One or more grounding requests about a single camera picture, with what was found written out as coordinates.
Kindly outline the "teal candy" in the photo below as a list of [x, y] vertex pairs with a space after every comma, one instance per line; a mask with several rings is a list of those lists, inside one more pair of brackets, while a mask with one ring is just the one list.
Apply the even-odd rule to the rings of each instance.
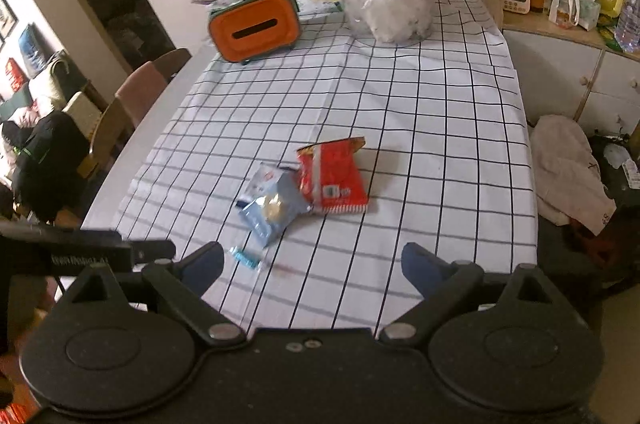
[[259, 256], [250, 251], [246, 251], [244, 248], [233, 247], [229, 250], [229, 254], [235, 262], [243, 265], [244, 267], [256, 270], [260, 267], [262, 260]]

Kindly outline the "light blue cookie packet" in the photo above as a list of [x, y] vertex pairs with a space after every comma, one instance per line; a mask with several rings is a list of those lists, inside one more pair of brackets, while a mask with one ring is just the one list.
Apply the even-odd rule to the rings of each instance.
[[311, 211], [311, 204], [299, 189], [297, 175], [291, 171], [261, 197], [240, 209], [240, 216], [256, 241], [267, 248], [280, 238], [296, 217]]

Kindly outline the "white blue milk tablet packet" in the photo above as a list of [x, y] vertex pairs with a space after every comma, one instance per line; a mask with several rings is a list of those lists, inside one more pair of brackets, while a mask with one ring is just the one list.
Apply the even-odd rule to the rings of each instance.
[[252, 201], [261, 197], [267, 192], [267, 189], [277, 184], [279, 179], [285, 175], [291, 174], [286, 167], [276, 166], [269, 163], [260, 163], [255, 174], [246, 184], [246, 187], [235, 201], [235, 206], [244, 209]]

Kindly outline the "red chips bag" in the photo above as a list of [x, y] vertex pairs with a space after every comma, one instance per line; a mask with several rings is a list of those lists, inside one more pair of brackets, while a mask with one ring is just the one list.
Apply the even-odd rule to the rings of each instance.
[[299, 189], [315, 212], [360, 213], [369, 197], [354, 155], [364, 147], [363, 137], [324, 141], [299, 148]]

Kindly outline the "black jacket on sofa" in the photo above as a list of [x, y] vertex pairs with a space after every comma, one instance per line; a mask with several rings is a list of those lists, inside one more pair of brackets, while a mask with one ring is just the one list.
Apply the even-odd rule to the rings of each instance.
[[77, 172], [89, 153], [89, 140], [72, 117], [55, 110], [33, 127], [2, 124], [2, 137], [15, 151], [14, 200], [38, 221], [52, 224], [72, 207], [84, 187]]

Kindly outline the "wooden chair left side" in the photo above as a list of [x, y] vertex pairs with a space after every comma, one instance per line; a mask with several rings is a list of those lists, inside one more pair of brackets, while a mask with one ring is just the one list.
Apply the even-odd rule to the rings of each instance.
[[191, 57], [186, 48], [169, 51], [152, 62], [145, 62], [120, 85], [114, 100], [92, 130], [89, 153], [78, 166], [82, 178], [89, 178], [97, 170], [107, 168], [113, 160], [116, 146], [137, 129]]

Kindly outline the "white black grid tablecloth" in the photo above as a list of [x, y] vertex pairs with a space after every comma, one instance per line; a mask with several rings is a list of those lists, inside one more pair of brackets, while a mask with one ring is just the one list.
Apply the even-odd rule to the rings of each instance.
[[245, 329], [381, 329], [419, 300], [409, 243], [509, 274], [537, 211], [506, 40], [482, 0], [436, 0], [401, 45], [304, 10], [292, 51], [210, 62], [110, 221], [182, 257], [221, 244], [206, 301]]

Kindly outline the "beige cloth pile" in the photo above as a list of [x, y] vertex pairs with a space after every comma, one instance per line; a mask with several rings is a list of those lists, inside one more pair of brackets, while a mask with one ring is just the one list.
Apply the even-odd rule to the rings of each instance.
[[577, 122], [543, 115], [529, 134], [538, 213], [557, 226], [576, 221], [597, 236], [616, 211]]

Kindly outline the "pink cloth on chair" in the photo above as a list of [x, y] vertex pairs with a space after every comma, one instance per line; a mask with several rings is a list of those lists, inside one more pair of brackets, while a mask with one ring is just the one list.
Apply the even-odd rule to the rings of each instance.
[[145, 62], [120, 85], [115, 97], [122, 104], [134, 127], [138, 127], [167, 88], [163, 74], [152, 62]]

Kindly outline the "white side cabinet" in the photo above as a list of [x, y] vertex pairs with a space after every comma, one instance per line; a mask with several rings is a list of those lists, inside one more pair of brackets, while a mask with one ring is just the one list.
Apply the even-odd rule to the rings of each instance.
[[483, 0], [508, 43], [529, 125], [544, 115], [587, 134], [631, 134], [639, 125], [639, 56], [618, 54], [599, 33], [562, 29], [538, 13], [505, 12]]

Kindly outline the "orange green tissue box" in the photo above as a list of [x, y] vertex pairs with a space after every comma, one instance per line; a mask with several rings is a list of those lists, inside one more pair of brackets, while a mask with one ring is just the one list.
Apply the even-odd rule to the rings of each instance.
[[207, 30], [226, 62], [247, 62], [292, 47], [302, 33], [295, 0], [215, 0]]

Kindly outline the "clear water bottle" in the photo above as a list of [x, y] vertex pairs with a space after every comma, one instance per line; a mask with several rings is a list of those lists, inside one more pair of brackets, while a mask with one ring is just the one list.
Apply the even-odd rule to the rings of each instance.
[[639, 49], [640, 31], [640, 2], [639, 0], [623, 0], [614, 38], [625, 53], [634, 53]]

